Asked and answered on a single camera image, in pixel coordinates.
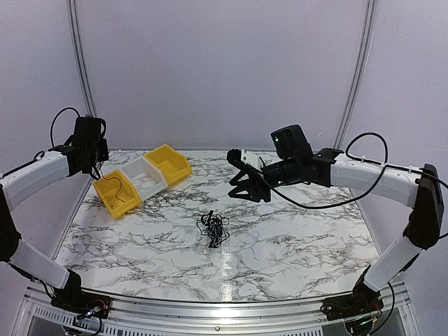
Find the marble tabletop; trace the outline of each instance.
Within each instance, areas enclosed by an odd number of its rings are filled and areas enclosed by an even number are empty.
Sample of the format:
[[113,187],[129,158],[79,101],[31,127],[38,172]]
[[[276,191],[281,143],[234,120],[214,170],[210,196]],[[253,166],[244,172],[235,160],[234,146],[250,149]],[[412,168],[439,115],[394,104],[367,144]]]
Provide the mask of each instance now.
[[[144,151],[116,151],[106,174]],[[353,288],[377,251],[354,203],[304,210],[272,195],[270,203],[228,197],[238,172],[225,151],[181,151],[193,173],[124,216],[113,219],[91,186],[57,262],[83,286],[146,298],[252,302],[327,295]],[[258,153],[266,162],[275,153]],[[305,204],[332,204],[346,189],[280,188]],[[209,248],[197,219],[214,210],[230,219],[230,238]]]

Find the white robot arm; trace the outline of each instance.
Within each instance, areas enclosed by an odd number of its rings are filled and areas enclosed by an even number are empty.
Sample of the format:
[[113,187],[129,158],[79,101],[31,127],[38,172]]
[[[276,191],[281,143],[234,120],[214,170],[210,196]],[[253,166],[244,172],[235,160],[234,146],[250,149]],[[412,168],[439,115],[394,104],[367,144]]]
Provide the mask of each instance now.
[[[444,204],[437,170],[430,164],[422,169],[382,164],[351,157],[341,150],[324,148],[313,153],[298,125],[271,134],[280,162],[264,165],[246,150],[231,150],[229,163],[240,169],[230,182],[233,198],[259,202],[270,201],[270,191],[299,207],[325,209],[330,206],[307,206],[285,197],[275,188],[296,183],[353,188],[395,200],[413,208],[402,235],[369,266],[353,287],[353,293],[325,299],[321,311],[329,321],[345,319],[384,306],[379,292],[398,273],[405,271],[420,252],[434,246],[440,237]],[[352,335],[367,335],[369,326]]]
[[[41,152],[42,155],[37,155],[31,162],[0,175],[0,261],[8,263],[29,279],[51,285],[55,289],[52,305],[74,312],[83,312],[95,297],[81,290],[81,278],[77,273],[57,264],[21,239],[11,211],[51,183],[78,172],[98,179],[96,164],[109,159],[105,131],[104,120],[78,117],[75,131],[64,145]],[[110,302],[108,297],[100,299]],[[102,317],[106,315],[107,311],[103,311]]]

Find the tangled black cable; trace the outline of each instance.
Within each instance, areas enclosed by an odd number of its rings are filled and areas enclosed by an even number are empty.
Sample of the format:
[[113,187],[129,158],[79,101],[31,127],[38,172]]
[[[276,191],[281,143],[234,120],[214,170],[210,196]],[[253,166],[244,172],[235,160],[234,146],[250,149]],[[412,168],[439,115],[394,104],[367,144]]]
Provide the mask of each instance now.
[[[205,226],[204,229],[201,229],[200,223]],[[213,210],[210,210],[208,214],[202,215],[197,220],[196,226],[201,232],[201,236],[208,236],[210,238],[209,247],[215,249],[221,246],[225,240],[229,239],[230,233],[227,229],[229,223],[229,218],[213,215]]]

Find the yellow plastic bin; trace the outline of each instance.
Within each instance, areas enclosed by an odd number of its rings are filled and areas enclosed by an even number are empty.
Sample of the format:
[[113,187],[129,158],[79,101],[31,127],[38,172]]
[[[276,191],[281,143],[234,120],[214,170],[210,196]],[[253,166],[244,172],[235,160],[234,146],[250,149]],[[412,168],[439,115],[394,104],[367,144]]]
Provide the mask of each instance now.
[[141,204],[140,196],[130,181],[119,170],[93,182],[98,197],[114,218]]
[[168,186],[173,186],[193,172],[187,158],[168,145],[156,148],[144,156],[160,169]]

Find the white wall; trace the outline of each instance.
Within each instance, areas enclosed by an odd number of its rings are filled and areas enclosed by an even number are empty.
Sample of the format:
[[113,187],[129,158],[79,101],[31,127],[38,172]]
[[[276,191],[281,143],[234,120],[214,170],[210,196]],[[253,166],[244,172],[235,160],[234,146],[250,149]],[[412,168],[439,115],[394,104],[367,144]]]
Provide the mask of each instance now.
[[[0,6],[0,172],[50,147],[49,129],[65,106],[85,113],[76,72],[65,1],[3,1]],[[55,126],[60,143],[73,132],[74,114]],[[60,181],[30,197],[13,212],[23,239],[50,253],[85,176]],[[0,265],[0,330],[9,335],[27,281]]]
[[314,148],[333,144],[365,5],[79,1],[111,147],[273,148],[270,132],[293,123]]
[[[434,164],[448,180],[448,3],[380,1],[367,68],[347,140],[383,134],[390,161]],[[382,145],[365,140],[353,150],[382,160]],[[444,192],[448,202],[448,193]],[[360,202],[383,251],[407,224],[408,209],[379,197]],[[442,232],[448,232],[447,220]],[[448,239],[421,254],[405,283],[423,335],[448,333]]]

